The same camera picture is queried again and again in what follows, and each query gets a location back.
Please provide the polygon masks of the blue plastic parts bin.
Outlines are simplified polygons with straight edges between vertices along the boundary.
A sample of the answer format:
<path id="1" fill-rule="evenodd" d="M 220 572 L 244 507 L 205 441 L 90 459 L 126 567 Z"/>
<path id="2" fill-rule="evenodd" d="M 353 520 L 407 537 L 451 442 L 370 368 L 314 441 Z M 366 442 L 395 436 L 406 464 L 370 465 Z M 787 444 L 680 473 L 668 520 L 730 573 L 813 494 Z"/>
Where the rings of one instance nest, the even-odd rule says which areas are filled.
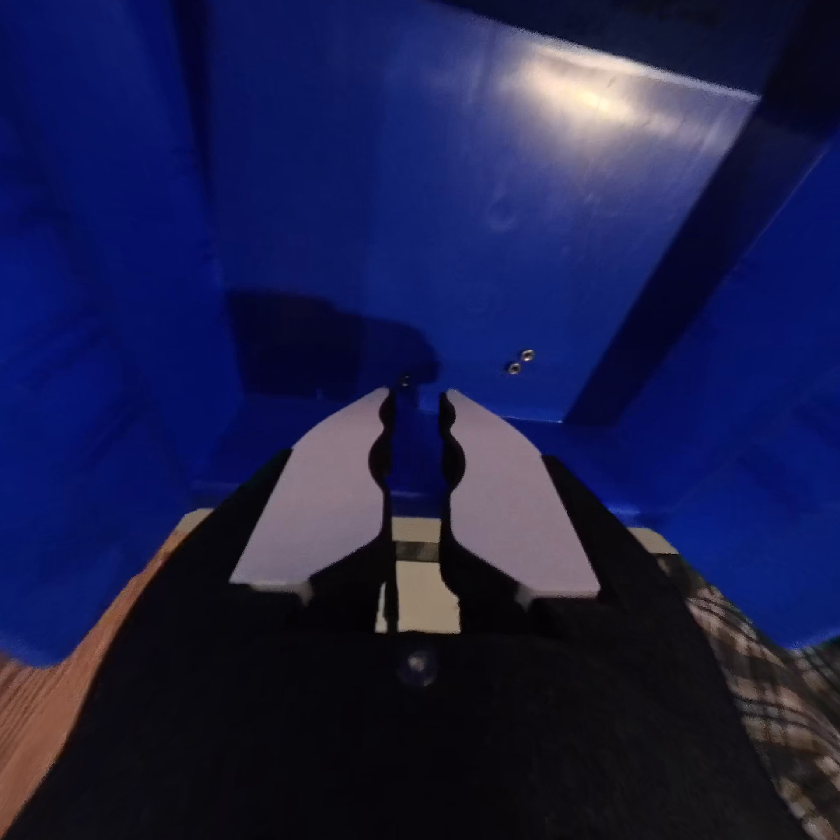
<path id="1" fill-rule="evenodd" d="M 838 2 L 2 2 L 2 652 L 381 385 L 838 635 Z"/>

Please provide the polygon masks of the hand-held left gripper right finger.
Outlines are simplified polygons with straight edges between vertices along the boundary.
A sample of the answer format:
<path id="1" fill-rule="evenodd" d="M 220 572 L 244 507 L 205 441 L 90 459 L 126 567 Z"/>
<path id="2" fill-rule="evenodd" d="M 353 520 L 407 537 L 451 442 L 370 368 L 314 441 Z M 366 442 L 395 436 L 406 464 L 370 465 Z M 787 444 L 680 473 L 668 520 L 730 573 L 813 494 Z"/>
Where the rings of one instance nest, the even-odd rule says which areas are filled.
<path id="1" fill-rule="evenodd" d="M 463 393 L 444 398 L 465 461 L 449 497 L 457 544 L 514 581 L 519 603 L 595 599 L 600 583 L 539 450 Z"/>

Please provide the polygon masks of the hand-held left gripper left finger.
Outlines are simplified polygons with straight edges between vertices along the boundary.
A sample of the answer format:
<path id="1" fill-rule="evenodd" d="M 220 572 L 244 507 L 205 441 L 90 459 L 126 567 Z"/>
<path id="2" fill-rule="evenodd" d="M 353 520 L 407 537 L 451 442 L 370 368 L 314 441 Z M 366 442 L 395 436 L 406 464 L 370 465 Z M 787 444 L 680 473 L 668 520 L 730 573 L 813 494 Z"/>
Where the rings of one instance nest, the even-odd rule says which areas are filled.
<path id="1" fill-rule="evenodd" d="M 231 585 L 325 594 L 343 561 L 391 541 L 390 501 L 375 450 L 387 442 L 392 391 L 379 387 L 333 413 L 292 447 L 236 566 Z"/>

